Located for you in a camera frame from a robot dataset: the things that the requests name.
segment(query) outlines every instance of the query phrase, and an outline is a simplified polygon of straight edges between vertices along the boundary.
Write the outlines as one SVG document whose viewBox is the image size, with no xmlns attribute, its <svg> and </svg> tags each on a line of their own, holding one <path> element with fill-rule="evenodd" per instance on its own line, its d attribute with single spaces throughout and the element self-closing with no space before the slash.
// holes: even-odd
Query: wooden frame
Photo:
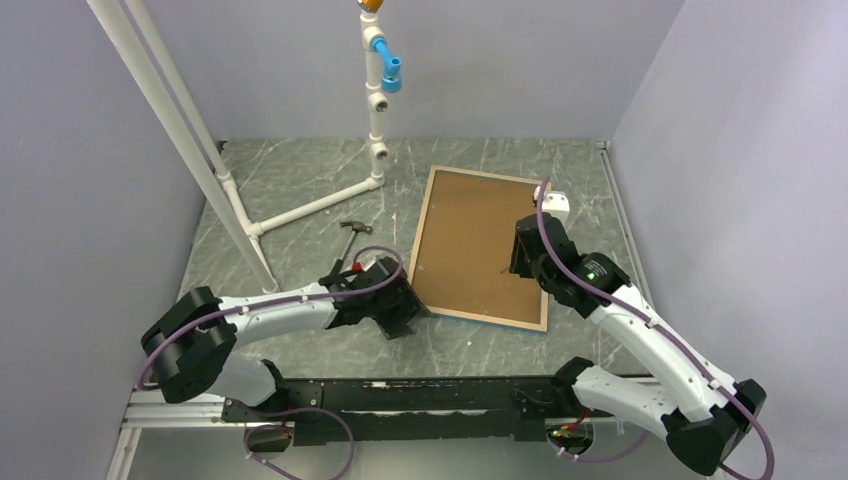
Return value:
<svg viewBox="0 0 848 480">
<path fill-rule="evenodd" d="M 484 172 L 478 172 L 478 171 L 474 171 L 474 170 L 465 170 L 465 169 L 461 169 L 461 168 L 443 167 L 443 166 L 434 165 L 430 169 L 430 176 L 427 180 L 427 189 L 424 192 L 424 203 L 421 207 L 421 215 L 418 219 L 418 228 L 417 228 L 417 231 L 416 231 L 416 234 L 415 234 L 415 243 L 413 244 L 413 247 L 412 247 L 412 255 L 411 255 L 411 258 L 410 258 L 409 271 L 408 271 L 409 283 L 410 284 L 413 283 L 415 273 L 418 271 L 419 251 L 420 251 L 420 248 L 421 248 L 422 236 L 424 234 L 424 226 L 425 226 L 425 223 L 427 221 L 427 214 L 431 210 L 430 209 L 430 203 L 431 203 L 431 194 L 432 194 L 432 190 L 433 190 L 433 183 L 436 179 L 436 174 L 438 172 L 450 172 L 450 173 L 457 173 L 457 174 L 462 174 L 462 175 L 469 175 L 469 176 L 473 176 L 473 177 L 483 177 L 483 178 L 491 178 L 491 179 L 498 179 L 498 180 L 506 180 L 506 181 L 509 181 L 509 182 L 521 183 L 521 184 L 530 184 L 530 185 L 536 185 L 538 183 L 534 180 L 529 180 L 529 179 L 526 179 L 526 178 L 511 177 L 511 176 L 508 176 L 508 175 L 498 175 L 498 174 L 494 174 L 494 173 L 484 173 Z M 438 315 L 438 316 L 447 316 L 447 317 L 453 317 L 453 318 L 458 318 L 458 319 L 462 319 L 462 320 L 479 321 L 479 322 L 489 323 L 489 324 L 493 324 L 493 325 L 500 325 L 500 326 L 505 326 L 505 327 L 518 328 L 518 329 L 521 329 L 521 330 L 547 332 L 547 330 L 548 330 L 548 294 L 546 292 L 544 292 L 541 288 L 539 288 L 539 292 L 540 292 L 540 294 L 539 294 L 539 296 L 540 296 L 540 300 L 539 300 L 539 302 L 540 302 L 540 321 L 539 321 L 538 324 L 531 324 L 531 323 L 512 320 L 512 319 L 508 319 L 508 318 L 499 318 L 499 317 L 493 317 L 493 316 L 488 316 L 488 315 L 480 315 L 480 314 L 471 313 L 471 312 L 463 312 L 463 311 L 458 311 L 458 310 L 450 310 L 450 309 L 446 309 L 446 308 L 432 307 L 432 306 L 429 306 L 429 305 L 427 306 L 427 308 L 429 308 L 430 311 L 434 315 Z"/>
</svg>

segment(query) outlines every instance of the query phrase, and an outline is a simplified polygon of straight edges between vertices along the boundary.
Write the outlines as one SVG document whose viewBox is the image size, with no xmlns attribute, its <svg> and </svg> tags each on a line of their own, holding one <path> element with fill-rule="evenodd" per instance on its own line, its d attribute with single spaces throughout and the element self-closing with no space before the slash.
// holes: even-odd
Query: corkboard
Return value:
<svg viewBox="0 0 848 480">
<path fill-rule="evenodd" d="M 430 170 L 409 273 L 431 312 L 547 331 L 547 294 L 508 272 L 515 222 L 535 212 L 537 185 L 471 170 Z"/>
</svg>

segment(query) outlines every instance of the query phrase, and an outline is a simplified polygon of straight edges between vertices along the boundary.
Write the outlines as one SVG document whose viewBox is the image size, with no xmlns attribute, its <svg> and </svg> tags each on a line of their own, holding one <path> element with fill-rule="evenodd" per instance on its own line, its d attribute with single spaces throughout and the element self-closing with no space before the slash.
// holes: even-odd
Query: floor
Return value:
<svg viewBox="0 0 848 480">
<path fill-rule="evenodd" d="M 347 232 L 338 227 L 344 220 L 374 226 L 374 233 L 360 236 L 355 248 L 394 246 L 408 262 L 432 165 L 526 178 L 550 174 L 555 189 L 564 191 L 571 202 L 566 228 L 578 248 L 609 255 L 637 284 L 642 283 L 634 276 L 637 269 L 594 142 L 432 138 L 387 143 L 391 155 L 383 188 L 262 237 L 283 290 L 314 282 L 329 271 L 347 239 Z M 236 140 L 225 144 L 223 157 L 254 221 L 350 186 L 370 172 L 361 139 Z M 262 293 L 208 205 L 182 292 L 202 285 L 219 296 Z M 270 359 L 292 378 L 542 375 L 556 372 L 573 356 L 592 359 L 618 375 L 647 373 L 614 338 L 555 302 L 546 334 L 443 318 L 420 319 L 411 326 L 415 335 L 392 341 L 385 340 L 373 322 L 365 321 L 355 327 L 277 337 L 239 352 Z"/>
</svg>

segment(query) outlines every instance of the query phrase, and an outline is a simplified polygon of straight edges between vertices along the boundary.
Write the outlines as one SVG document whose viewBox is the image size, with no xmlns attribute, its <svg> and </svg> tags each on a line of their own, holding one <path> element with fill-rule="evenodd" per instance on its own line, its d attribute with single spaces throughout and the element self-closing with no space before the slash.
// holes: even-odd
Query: gray wall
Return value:
<svg viewBox="0 0 848 480">
<path fill-rule="evenodd" d="M 201 195 L 84 1 L 0 13 L 3 478 L 108 468 Z"/>
<path fill-rule="evenodd" d="M 216 138 L 368 134 L 355 0 L 146 4 Z M 387 135 L 610 138 L 682 4 L 388 0 Z"/>
<path fill-rule="evenodd" d="M 844 1 L 690 0 L 613 139 L 658 307 L 766 388 L 776 479 L 848 471 L 846 45 Z"/>
</svg>

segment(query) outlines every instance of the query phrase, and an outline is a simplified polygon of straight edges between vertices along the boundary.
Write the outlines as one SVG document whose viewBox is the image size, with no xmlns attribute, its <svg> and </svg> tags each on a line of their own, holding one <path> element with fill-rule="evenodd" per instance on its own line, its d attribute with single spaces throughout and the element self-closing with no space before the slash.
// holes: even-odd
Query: hammer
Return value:
<svg viewBox="0 0 848 480">
<path fill-rule="evenodd" d="M 347 243 L 345 244 L 344 250 L 342 250 L 342 254 L 339 255 L 339 258 L 337 258 L 333 263 L 333 269 L 330 270 L 330 274 L 318 280 L 318 284 L 325 287 L 331 285 L 336 280 L 336 277 L 339 276 L 339 273 L 341 273 L 342 265 L 344 265 L 344 259 L 347 258 L 347 254 L 350 253 L 350 248 L 353 246 L 353 241 L 356 240 L 356 236 L 359 235 L 359 232 L 365 232 L 370 235 L 371 232 L 374 231 L 373 228 L 362 222 L 342 222 L 339 226 L 342 228 L 350 227 L 350 237 L 347 239 Z"/>
</svg>

